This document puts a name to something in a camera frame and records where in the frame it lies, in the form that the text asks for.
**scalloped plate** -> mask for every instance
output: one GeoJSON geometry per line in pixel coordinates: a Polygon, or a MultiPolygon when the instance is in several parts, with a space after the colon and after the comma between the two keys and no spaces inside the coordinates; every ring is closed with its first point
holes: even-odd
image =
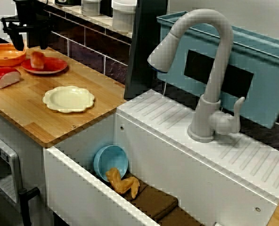
{"type": "Polygon", "coordinates": [[[94,104],[94,95],[76,86],[61,86],[45,93],[42,101],[51,110],[62,113],[82,112],[94,104]]]}

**orange bowl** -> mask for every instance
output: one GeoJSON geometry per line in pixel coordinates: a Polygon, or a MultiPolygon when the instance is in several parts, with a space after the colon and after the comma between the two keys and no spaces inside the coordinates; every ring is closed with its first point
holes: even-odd
{"type": "Polygon", "coordinates": [[[0,67],[12,67],[25,60],[26,49],[18,51],[12,43],[0,44],[0,67]]]}

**brown sponge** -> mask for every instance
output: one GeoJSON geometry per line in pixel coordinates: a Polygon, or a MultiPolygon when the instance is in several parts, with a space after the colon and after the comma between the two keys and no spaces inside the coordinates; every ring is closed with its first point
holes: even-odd
{"type": "Polygon", "coordinates": [[[155,222],[158,222],[177,206],[178,199],[147,186],[131,203],[155,222]]]}
{"type": "Polygon", "coordinates": [[[158,223],[160,226],[203,226],[180,207],[173,209],[158,223]]]}

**toy food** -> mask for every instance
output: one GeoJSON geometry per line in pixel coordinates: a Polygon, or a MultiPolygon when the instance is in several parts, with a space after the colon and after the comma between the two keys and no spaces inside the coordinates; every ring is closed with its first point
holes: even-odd
{"type": "Polygon", "coordinates": [[[0,68],[0,89],[20,81],[21,73],[12,67],[0,68]]]}
{"type": "Polygon", "coordinates": [[[117,168],[111,168],[106,172],[106,176],[115,192],[119,194],[125,194],[131,188],[131,196],[133,199],[135,199],[139,191],[139,180],[137,180],[135,177],[121,180],[120,172],[117,168]]]}
{"type": "Polygon", "coordinates": [[[41,52],[34,51],[31,53],[32,68],[43,69],[45,63],[45,55],[41,52]]]}

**faucet spout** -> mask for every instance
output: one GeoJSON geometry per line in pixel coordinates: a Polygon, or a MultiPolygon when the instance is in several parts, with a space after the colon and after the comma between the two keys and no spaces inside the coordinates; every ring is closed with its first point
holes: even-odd
{"type": "Polygon", "coordinates": [[[218,127],[217,120],[219,120],[218,117],[213,117],[210,123],[210,118],[220,107],[219,95],[234,40],[233,29],[227,18],[212,9],[197,9],[186,13],[175,22],[168,35],[151,53],[148,62],[157,71],[167,73],[173,63],[181,37],[188,28],[196,24],[212,25],[217,29],[220,37],[205,93],[200,97],[192,123],[188,128],[188,134],[194,140],[210,142],[213,140],[213,125],[216,124],[218,127]]]}
{"type": "Polygon", "coordinates": [[[197,9],[176,21],[170,32],[180,39],[188,28],[196,24],[210,24],[219,33],[220,43],[204,94],[206,101],[216,103],[219,100],[224,74],[233,46],[233,29],[227,18],[221,13],[211,9],[197,9]]]}

